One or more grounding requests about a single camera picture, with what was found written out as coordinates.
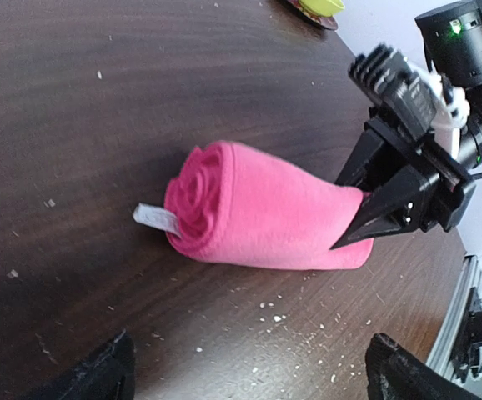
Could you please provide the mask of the pink towel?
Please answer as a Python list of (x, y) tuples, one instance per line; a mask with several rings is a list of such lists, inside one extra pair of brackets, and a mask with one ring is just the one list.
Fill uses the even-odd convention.
[(188, 258), (282, 270), (361, 267), (373, 240), (334, 244), (364, 199), (239, 142), (195, 147), (167, 187), (162, 207), (137, 205), (133, 219), (166, 233)]

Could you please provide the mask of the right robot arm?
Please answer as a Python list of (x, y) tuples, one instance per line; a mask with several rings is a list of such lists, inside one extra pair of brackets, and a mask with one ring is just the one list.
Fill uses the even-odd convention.
[(372, 101), (337, 182), (366, 192), (338, 247), (456, 227), (482, 178), (482, 1), (419, 15), (425, 67), (380, 44), (349, 77)]

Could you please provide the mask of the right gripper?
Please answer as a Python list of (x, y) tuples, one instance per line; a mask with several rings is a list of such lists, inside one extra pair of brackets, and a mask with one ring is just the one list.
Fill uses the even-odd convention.
[(474, 193), (474, 178), (430, 135), (413, 147), (388, 112), (372, 107), (369, 116), (335, 181), (364, 186), (369, 195), (332, 249), (437, 225), (453, 230)]

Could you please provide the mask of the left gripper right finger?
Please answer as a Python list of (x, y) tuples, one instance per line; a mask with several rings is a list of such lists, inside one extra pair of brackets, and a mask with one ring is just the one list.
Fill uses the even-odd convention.
[(385, 333), (365, 353), (369, 399), (477, 399), (440, 376)]

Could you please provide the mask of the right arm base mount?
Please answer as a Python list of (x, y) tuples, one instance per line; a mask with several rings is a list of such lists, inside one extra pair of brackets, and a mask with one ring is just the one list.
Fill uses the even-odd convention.
[(469, 291), (464, 314), (450, 354), (454, 375), (465, 383), (468, 374), (478, 378), (482, 373), (482, 300), (478, 288)]

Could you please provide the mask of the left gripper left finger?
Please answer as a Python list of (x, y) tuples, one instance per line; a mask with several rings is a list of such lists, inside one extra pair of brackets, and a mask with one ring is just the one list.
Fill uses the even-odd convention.
[(134, 343), (122, 331), (59, 377), (34, 388), (28, 398), (133, 400), (134, 373)]

